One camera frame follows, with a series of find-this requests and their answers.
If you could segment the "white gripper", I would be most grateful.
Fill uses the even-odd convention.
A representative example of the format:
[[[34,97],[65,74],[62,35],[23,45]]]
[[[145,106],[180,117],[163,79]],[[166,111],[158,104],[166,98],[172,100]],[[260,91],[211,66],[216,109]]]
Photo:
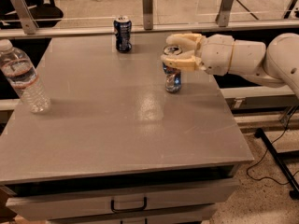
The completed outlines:
[[[223,76],[228,73],[235,40],[230,35],[212,35],[185,33],[171,34],[166,39],[167,45],[178,45],[184,52],[197,50],[199,57],[187,59],[161,56],[162,62],[171,68],[181,71],[196,71],[199,68],[210,75]]]

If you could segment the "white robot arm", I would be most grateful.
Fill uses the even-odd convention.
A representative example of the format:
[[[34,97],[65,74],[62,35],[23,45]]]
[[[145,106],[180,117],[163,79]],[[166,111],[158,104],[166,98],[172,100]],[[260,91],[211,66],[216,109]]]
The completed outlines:
[[[172,34],[166,44],[182,48],[179,55],[161,56],[168,67],[217,76],[237,75],[271,88],[288,86],[299,97],[298,34],[278,35],[269,44],[230,35]]]

